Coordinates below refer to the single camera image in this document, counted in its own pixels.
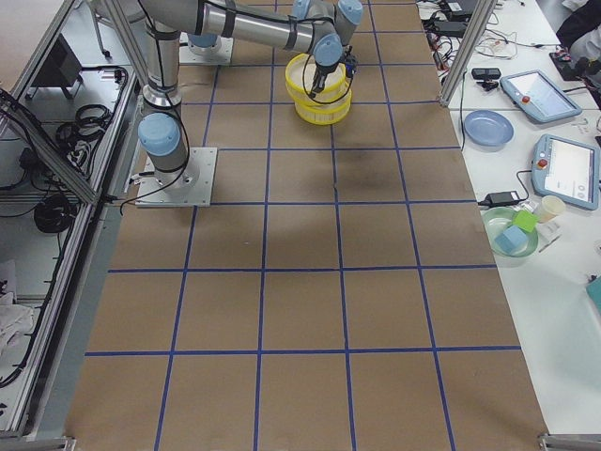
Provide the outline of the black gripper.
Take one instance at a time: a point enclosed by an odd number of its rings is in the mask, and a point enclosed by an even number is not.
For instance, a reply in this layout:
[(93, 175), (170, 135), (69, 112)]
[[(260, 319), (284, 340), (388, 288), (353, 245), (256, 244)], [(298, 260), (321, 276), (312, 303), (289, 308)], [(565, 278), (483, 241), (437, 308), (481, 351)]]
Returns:
[(358, 60), (352, 51), (353, 47), (349, 45), (341, 56), (341, 63), (345, 67), (346, 78), (353, 78), (357, 72)]
[(332, 64), (329, 66), (324, 66), (316, 63), (316, 70), (314, 73), (314, 80), (311, 86), (311, 97), (315, 98), (318, 94), (320, 94), (326, 86), (326, 81), (328, 76), (335, 72), (338, 67), (338, 64)]

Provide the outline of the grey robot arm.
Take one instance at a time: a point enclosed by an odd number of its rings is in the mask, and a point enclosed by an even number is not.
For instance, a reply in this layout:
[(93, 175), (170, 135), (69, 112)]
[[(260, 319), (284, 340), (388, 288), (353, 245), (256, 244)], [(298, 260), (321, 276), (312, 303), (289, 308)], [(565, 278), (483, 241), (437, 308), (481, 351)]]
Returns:
[(237, 1), (143, 1), (149, 39), (143, 99), (149, 111), (138, 126), (138, 138), (154, 165), (160, 185), (171, 187), (194, 178), (192, 152), (179, 106), (179, 39), (216, 36), (240, 39), (310, 55), (316, 73), (309, 94), (315, 97), (327, 77), (343, 62), (347, 46), (361, 23), (358, 1), (296, 1), (289, 15)]

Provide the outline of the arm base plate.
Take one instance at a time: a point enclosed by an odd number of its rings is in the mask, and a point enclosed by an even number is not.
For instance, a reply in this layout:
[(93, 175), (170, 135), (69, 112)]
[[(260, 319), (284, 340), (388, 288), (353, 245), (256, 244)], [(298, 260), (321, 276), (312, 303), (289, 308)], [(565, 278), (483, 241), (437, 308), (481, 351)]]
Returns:
[(189, 45), (188, 36), (182, 34), (179, 44), (179, 63), (185, 66), (229, 66), (234, 47), (233, 39), (218, 37), (214, 46)]
[(149, 157), (141, 178), (135, 205), (144, 208), (209, 207), (218, 157), (217, 148), (192, 148), (182, 175), (157, 172)]

